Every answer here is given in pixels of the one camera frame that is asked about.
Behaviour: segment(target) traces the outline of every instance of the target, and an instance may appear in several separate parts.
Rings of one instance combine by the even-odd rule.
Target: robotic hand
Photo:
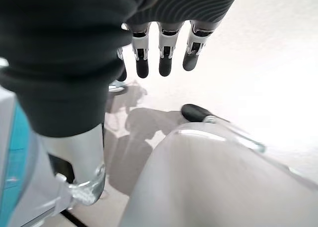
[[[0,0],[0,84],[15,92],[53,172],[80,202],[103,190],[102,123],[108,85],[126,78],[131,41],[148,75],[150,22],[159,25],[159,73],[169,75],[178,33],[191,21],[183,67],[194,69],[234,0]],[[127,24],[129,31],[121,29]]]

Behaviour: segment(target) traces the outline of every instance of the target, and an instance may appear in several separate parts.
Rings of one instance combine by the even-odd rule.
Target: white floor
[[[109,196],[73,213],[90,227],[116,227],[148,156],[194,103],[268,145],[267,154],[318,182],[317,0],[236,0],[192,72],[182,68],[189,24],[180,32],[171,75],[158,72],[158,28],[150,30],[147,79],[124,48],[126,94],[106,114]],[[71,226],[61,217],[45,227]]]

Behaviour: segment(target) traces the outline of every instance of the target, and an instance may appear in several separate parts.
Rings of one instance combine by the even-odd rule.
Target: black object on floor
[[[71,212],[67,210],[63,210],[61,214],[77,227],[88,227],[82,221],[80,221],[76,216],[74,216]]]

